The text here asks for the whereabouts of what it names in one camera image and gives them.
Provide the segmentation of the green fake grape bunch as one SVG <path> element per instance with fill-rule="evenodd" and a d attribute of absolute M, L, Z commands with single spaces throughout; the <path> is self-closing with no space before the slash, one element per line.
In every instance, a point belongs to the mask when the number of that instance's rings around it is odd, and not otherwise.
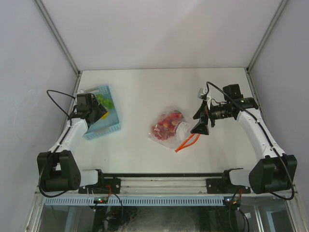
<path fill-rule="evenodd" d="M 113 109 L 113 101 L 111 99 L 104 97 L 102 94 L 97 94 L 96 98 L 99 103 L 102 104 L 104 107 L 107 107 L 108 109 Z"/>

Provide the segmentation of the clear zip top bag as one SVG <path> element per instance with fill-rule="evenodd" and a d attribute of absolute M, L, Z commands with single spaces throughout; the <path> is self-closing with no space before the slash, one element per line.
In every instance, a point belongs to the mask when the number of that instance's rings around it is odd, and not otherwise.
<path fill-rule="evenodd" d="M 200 135 L 191 133 L 193 125 L 178 106 L 165 108 L 151 123 L 148 138 L 176 153 L 194 145 Z"/>

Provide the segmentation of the red fake strawberries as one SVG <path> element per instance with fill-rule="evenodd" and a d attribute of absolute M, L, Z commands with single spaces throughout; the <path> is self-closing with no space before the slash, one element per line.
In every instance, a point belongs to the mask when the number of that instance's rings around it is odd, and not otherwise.
<path fill-rule="evenodd" d="M 163 114 L 157 122 L 157 125 L 169 129 L 171 132 L 176 131 L 178 124 L 184 119 L 183 114 L 178 110 L 172 110 L 168 114 Z"/>

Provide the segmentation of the yellow fake lemon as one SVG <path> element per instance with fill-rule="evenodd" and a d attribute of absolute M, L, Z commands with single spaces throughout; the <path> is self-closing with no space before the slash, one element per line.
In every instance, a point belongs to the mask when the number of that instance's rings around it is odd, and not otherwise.
<path fill-rule="evenodd" d="M 104 120 L 108 115 L 110 114 L 110 112 L 109 111 L 107 111 L 107 113 L 106 114 L 104 114 L 100 119 L 102 119 L 102 120 Z"/>

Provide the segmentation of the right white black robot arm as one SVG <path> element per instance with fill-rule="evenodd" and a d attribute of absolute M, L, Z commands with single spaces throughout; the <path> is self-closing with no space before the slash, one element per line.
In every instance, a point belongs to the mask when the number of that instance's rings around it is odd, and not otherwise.
<path fill-rule="evenodd" d="M 218 88 L 211 82 L 199 90 L 198 98 L 202 103 L 193 116 L 198 123 L 191 133 L 209 135 L 209 128 L 215 126 L 216 120 L 233 118 L 245 131 L 257 157 L 257 164 L 251 170 L 235 168 L 223 172 L 219 183 L 223 192 L 248 189 L 255 194 L 270 193 L 279 198 L 279 191 L 290 190 L 291 196 L 285 200 L 293 199 L 296 157 L 287 155 L 276 143 L 254 98 L 245 98 L 238 84 Z"/>

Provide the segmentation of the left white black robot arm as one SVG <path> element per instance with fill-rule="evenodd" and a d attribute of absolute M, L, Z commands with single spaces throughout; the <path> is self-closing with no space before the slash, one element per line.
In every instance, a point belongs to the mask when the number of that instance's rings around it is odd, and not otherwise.
<path fill-rule="evenodd" d="M 89 186 L 95 193 L 106 187 L 99 170 L 81 171 L 73 154 L 89 127 L 107 114 L 93 93 L 78 93 L 71 113 L 66 113 L 67 123 L 56 143 L 37 156 L 39 171 L 38 189 L 47 198 L 58 197 L 68 191 Z"/>

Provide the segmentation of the red fake grape bunch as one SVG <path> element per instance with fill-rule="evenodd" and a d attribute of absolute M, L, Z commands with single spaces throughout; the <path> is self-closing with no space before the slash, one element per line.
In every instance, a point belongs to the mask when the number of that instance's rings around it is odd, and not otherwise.
<path fill-rule="evenodd" d="M 160 125 L 155 125 L 151 127 L 152 134 L 161 141 L 167 140 L 174 136 L 174 133 L 171 132 L 169 129 L 164 128 Z"/>

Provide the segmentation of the light blue plastic basket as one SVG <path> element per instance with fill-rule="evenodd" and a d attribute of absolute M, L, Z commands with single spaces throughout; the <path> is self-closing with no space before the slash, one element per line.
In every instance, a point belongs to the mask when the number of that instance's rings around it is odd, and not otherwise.
<path fill-rule="evenodd" d="M 121 124 L 109 86 L 102 85 L 83 89 L 83 91 L 94 94 L 99 103 L 107 110 L 107 113 L 100 120 L 89 127 L 88 131 L 84 134 L 84 138 L 92 140 L 119 131 Z"/>

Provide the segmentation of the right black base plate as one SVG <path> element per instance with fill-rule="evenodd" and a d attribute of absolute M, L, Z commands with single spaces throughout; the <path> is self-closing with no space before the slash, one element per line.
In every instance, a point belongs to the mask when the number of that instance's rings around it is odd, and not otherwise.
<path fill-rule="evenodd" d="M 251 193 L 249 187 L 234 185 L 231 183 L 230 179 L 224 178 L 207 178 L 206 188 L 208 194 L 233 194 L 239 191 L 239 188 L 241 188 L 242 193 Z"/>

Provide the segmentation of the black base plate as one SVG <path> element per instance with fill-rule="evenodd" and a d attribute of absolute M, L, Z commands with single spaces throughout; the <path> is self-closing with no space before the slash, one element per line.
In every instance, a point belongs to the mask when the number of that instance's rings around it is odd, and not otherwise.
<path fill-rule="evenodd" d="M 119 194 L 121 189 L 121 179 L 119 178 L 103 178 L 94 185 L 87 185 L 78 189 L 79 194 Z"/>
<path fill-rule="evenodd" d="M 239 191 L 239 188 L 241 188 L 242 193 L 251 193 L 249 187 L 234 185 L 231 183 L 230 179 L 224 178 L 207 178 L 206 188 L 208 194 L 233 194 Z"/>

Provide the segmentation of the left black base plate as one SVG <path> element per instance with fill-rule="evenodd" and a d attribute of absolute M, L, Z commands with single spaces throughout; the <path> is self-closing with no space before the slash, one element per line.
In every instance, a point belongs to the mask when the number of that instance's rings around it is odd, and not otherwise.
<path fill-rule="evenodd" d="M 121 179 L 119 178 L 103 178 L 94 185 L 87 185 L 78 189 L 79 194 L 119 194 L 121 189 Z"/>

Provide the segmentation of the aluminium front rail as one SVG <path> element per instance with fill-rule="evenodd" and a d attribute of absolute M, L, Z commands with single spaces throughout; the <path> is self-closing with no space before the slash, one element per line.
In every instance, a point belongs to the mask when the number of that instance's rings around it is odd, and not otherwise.
<path fill-rule="evenodd" d="M 121 179 L 120 195 L 197 195 L 208 194 L 207 178 L 229 179 L 223 173 L 186 174 L 104 174 L 99 170 L 99 180 L 103 178 Z"/>

